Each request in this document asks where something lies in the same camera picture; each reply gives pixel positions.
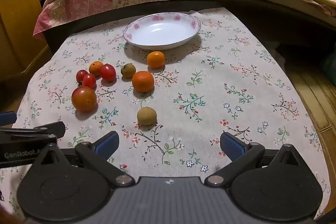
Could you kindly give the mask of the floral tablecloth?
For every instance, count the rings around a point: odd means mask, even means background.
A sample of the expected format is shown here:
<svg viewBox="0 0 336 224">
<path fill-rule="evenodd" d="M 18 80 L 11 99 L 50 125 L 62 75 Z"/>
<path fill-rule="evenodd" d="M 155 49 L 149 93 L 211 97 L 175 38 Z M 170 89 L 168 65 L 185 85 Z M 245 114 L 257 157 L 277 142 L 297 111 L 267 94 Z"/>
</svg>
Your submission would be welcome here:
<svg viewBox="0 0 336 224">
<path fill-rule="evenodd" d="M 293 144 L 323 191 L 320 210 L 330 198 L 327 165 L 313 123 L 294 86 L 267 49 L 239 21 L 222 32 L 210 17 L 230 21 L 226 12 L 200 11 L 199 42 L 165 51 L 165 67 L 153 72 L 154 90 L 135 94 L 130 81 L 97 82 L 98 108 L 80 115 L 71 102 L 76 73 L 94 61 L 117 71 L 132 63 L 147 70 L 147 51 L 121 37 L 121 26 L 106 23 L 66 38 L 52 59 L 30 80 L 18 108 L 16 128 L 62 121 L 58 142 L 72 148 L 109 131 L 120 136 L 110 163 L 133 177 L 207 177 L 230 160 L 219 138 L 226 131 L 268 149 Z M 137 113 L 151 107 L 157 121 L 140 126 Z"/>
</svg>

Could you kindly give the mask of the large orange mandarin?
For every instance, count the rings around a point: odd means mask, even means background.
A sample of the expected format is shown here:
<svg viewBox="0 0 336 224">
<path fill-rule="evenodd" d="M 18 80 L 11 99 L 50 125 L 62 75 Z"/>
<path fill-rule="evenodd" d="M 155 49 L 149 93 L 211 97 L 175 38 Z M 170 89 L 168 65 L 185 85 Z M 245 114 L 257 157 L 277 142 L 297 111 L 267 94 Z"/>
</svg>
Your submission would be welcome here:
<svg viewBox="0 0 336 224">
<path fill-rule="evenodd" d="M 136 72 L 131 81 L 134 90 L 138 93 L 148 93 L 154 89 L 154 78 L 148 71 Z"/>
</svg>

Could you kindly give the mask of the tan longan fruit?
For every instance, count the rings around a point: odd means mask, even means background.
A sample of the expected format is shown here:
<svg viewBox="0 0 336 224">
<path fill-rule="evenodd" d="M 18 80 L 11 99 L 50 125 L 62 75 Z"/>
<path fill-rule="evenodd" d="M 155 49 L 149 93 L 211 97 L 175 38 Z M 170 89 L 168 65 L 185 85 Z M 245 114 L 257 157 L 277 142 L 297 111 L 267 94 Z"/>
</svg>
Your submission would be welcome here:
<svg viewBox="0 0 336 224">
<path fill-rule="evenodd" d="M 137 113 L 137 120 L 140 126 L 149 126 L 157 121 L 157 113 L 151 107 L 142 107 Z"/>
</svg>

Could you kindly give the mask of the white floral plate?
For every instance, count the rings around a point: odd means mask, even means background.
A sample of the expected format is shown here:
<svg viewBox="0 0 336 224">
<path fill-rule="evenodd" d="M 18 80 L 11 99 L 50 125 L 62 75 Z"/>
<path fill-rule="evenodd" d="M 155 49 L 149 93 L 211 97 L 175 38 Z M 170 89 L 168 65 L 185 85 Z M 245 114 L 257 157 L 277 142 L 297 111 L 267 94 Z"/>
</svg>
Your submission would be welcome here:
<svg viewBox="0 0 336 224">
<path fill-rule="evenodd" d="M 181 12 L 143 16 L 127 25 L 123 38 L 143 50 L 169 50 L 182 46 L 201 30 L 198 18 Z"/>
</svg>

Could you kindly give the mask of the small orange mandarin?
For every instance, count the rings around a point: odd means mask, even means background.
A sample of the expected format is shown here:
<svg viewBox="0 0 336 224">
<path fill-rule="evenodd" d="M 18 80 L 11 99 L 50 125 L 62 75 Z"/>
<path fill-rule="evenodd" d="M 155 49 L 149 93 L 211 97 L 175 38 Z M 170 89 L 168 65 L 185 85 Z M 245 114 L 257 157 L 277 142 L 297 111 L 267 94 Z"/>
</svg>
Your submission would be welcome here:
<svg viewBox="0 0 336 224">
<path fill-rule="evenodd" d="M 94 61 L 89 66 L 89 73 L 94 75 L 94 77 L 100 77 L 100 69 L 104 64 L 101 61 Z"/>
</svg>

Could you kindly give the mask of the wooden cabinet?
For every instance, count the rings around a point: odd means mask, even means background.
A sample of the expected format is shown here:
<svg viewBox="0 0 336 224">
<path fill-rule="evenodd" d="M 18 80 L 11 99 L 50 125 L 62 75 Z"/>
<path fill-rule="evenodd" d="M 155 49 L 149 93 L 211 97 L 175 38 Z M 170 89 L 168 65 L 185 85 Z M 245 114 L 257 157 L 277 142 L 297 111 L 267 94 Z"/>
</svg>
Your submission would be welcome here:
<svg viewBox="0 0 336 224">
<path fill-rule="evenodd" d="M 1 80 L 25 77 L 51 57 L 44 38 L 33 37 L 45 0 L 1 0 Z"/>
</svg>

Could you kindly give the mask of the dark bed frame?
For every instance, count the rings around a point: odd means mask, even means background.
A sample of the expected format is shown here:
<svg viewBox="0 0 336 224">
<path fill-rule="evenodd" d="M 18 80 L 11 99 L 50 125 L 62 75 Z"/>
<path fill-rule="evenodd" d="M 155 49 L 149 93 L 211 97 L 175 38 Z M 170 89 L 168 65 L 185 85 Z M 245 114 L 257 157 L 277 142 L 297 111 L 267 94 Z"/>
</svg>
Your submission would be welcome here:
<svg viewBox="0 0 336 224">
<path fill-rule="evenodd" d="M 142 50 L 172 50 L 199 42 L 200 11 L 224 11 L 230 17 L 210 17 L 215 29 L 232 31 L 239 21 L 261 43 L 278 42 L 280 52 L 309 66 L 323 66 L 335 55 L 335 26 L 316 16 L 268 0 L 170 0 L 140 3 L 85 16 L 43 31 L 56 52 L 68 36 L 111 22 L 121 26 L 121 37 Z"/>
</svg>

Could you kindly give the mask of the red cherry tomato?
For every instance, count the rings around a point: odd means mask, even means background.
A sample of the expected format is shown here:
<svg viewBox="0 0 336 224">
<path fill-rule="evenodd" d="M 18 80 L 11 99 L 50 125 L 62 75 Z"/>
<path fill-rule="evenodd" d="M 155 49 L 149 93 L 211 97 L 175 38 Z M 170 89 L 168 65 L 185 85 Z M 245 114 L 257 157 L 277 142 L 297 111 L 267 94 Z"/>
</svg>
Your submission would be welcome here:
<svg viewBox="0 0 336 224">
<path fill-rule="evenodd" d="M 82 83 L 83 79 L 84 79 L 84 76 L 87 75 L 88 72 L 84 69 L 81 69 L 79 70 L 77 73 L 76 73 L 76 82 L 77 83 Z"/>
<path fill-rule="evenodd" d="M 113 82 L 116 80 L 116 70 L 110 64 L 105 64 L 100 68 L 100 76 L 107 82 Z"/>
<path fill-rule="evenodd" d="M 96 87 L 96 77 L 93 74 L 90 74 L 90 73 L 86 74 L 83 77 L 82 86 L 86 86 L 86 87 L 94 90 L 95 87 Z"/>
</svg>

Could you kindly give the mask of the brown longan fruit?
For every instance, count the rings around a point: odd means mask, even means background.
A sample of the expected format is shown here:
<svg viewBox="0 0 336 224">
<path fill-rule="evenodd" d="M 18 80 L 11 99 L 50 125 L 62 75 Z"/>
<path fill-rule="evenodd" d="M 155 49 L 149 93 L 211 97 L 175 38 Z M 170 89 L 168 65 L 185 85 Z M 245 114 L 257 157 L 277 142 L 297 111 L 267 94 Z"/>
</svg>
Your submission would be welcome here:
<svg viewBox="0 0 336 224">
<path fill-rule="evenodd" d="M 131 79 L 136 73 L 136 67 L 132 63 L 125 64 L 121 68 L 121 74 L 126 79 Z"/>
</svg>

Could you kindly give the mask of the large red tomato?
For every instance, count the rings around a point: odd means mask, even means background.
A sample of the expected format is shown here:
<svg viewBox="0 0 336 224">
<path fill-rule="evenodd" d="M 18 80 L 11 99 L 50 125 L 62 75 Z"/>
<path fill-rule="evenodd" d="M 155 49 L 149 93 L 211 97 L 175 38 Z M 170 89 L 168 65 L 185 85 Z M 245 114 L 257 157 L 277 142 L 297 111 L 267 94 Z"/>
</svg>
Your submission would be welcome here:
<svg viewBox="0 0 336 224">
<path fill-rule="evenodd" d="M 80 86 L 72 92 L 72 105 L 76 111 L 86 113 L 93 111 L 97 105 L 96 93 L 87 86 Z"/>
</svg>

